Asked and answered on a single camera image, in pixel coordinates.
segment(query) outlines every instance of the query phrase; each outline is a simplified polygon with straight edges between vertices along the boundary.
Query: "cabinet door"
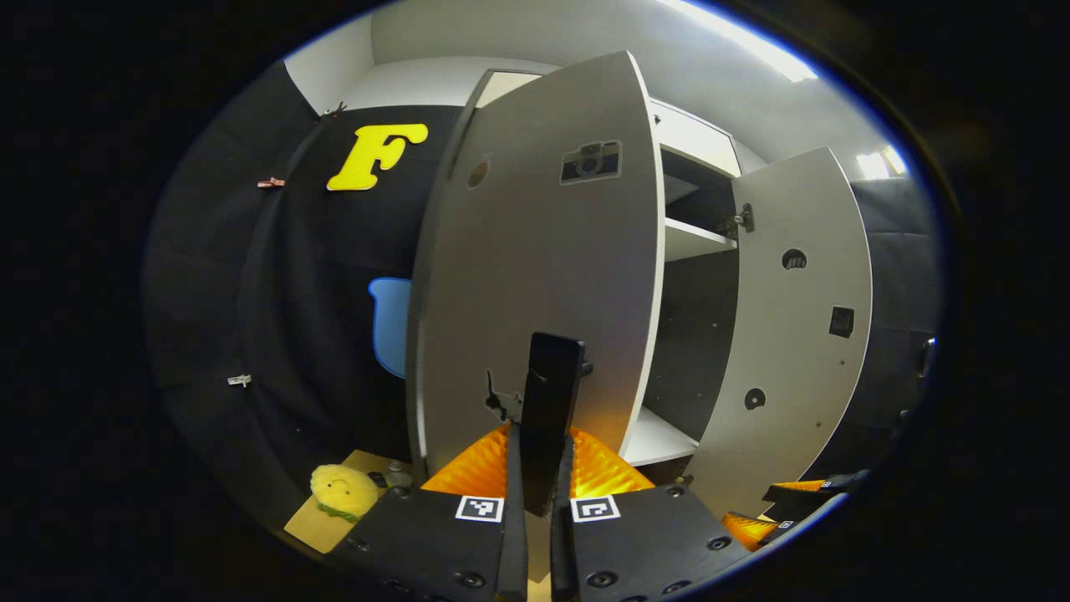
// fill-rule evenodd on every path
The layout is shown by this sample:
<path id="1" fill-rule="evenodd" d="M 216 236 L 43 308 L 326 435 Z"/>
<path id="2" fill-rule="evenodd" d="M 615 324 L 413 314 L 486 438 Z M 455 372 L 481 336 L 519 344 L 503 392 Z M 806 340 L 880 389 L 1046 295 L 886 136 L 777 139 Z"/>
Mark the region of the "cabinet door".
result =
<path id="1" fill-rule="evenodd" d="M 873 285 L 861 214 L 830 150 L 763 167 L 732 190 L 754 229 L 739 228 L 732 350 L 687 470 L 715 515 L 756 516 L 769 484 L 798 479 L 843 417 L 866 357 Z"/>
<path id="2" fill-rule="evenodd" d="M 635 59 L 617 52 L 474 111 L 452 174 L 440 170 L 413 276 L 408 387 L 428 475 L 501 425 L 485 404 L 487 371 L 496 391 L 522 395 L 536 331 L 586 343 L 594 373 L 572 425 L 624 444 L 661 298 L 664 201 L 647 101 Z"/>

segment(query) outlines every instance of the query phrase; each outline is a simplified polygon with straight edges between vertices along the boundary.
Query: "ceiling light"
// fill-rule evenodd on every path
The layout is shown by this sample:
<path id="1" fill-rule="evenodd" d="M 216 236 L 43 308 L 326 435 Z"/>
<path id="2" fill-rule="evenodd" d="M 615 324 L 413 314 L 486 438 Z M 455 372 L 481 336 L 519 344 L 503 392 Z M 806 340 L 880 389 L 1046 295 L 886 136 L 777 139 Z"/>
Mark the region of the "ceiling light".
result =
<path id="1" fill-rule="evenodd" d="M 895 171 L 897 174 L 906 173 L 906 164 L 903 163 L 903 157 L 899 156 L 899 153 L 896 152 L 896 149 L 888 146 L 884 149 L 884 152 L 881 154 L 883 154 L 884 157 L 888 159 L 888 165 L 891 166 L 892 171 Z"/>
<path id="2" fill-rule="evenodd" d="M 771 43 L 704 9 L 688 4 L 682 0 L 658 0 L 658 2 L 690 16 L 705 27 L 750 50 L 755 57 L 765 61 L 769 66 L 779 71 L 793 82 L 802 81 L 804 79 L 817 79 L 817 76 L 806 63 L 793 57 L 790 52 L 781 50 Z"/>
<path id="3" fill-rule="evenodd" d="M 858 167 L 862 168 L 862 174 L 867 180 L 886 180 L 889 176 L 888 166 L 885 165 L 884 158 L 878 152 L 860 154 L 855 157 L 855 160 L 858 161 Z"/>

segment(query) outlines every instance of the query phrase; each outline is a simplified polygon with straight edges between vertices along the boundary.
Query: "ceiling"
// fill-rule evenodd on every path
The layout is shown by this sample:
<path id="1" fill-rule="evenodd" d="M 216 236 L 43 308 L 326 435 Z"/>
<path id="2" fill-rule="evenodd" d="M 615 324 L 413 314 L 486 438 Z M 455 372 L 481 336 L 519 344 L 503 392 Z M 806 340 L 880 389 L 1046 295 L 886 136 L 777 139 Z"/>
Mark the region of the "ceiling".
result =
<path id="1" fill-rule="evenodd" d="M 656 0 L 401 0 L 373 14 L 371 43 L 376 64 L 489 56 L 568 65 L 626 49 L 652 96 L 727 129 L 765 160 L 829 146 L 860 179 L 855 155 L 887 143 L 826 78 L 793 83 Z"/>

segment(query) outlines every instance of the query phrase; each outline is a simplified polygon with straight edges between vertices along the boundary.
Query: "plush toy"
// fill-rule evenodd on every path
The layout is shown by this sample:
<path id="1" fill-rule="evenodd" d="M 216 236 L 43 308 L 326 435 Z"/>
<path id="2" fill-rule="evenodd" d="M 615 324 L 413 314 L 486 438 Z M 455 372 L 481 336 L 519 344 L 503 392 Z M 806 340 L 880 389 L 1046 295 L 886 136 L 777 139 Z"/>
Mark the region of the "plush toy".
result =
<path id="1" fill-rule="evenodd" d="M 314 470 L 311 487 L 320 510 L 350 523 L 356 523 L 379 499 L 379 488 L 367 475 L 340 464 Z"/>

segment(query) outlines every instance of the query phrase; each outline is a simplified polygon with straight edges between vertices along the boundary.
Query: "camera icon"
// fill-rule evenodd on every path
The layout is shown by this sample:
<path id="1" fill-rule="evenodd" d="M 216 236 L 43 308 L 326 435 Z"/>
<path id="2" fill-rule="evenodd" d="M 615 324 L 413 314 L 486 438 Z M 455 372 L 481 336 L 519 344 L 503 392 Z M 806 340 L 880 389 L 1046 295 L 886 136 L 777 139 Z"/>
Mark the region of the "camera icon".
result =
<path id="1" fill-rule="evenodd" d="M 621 141 L 583 144 L 561 158 L 561 184 L 578 184 L 621 174 Z"/>

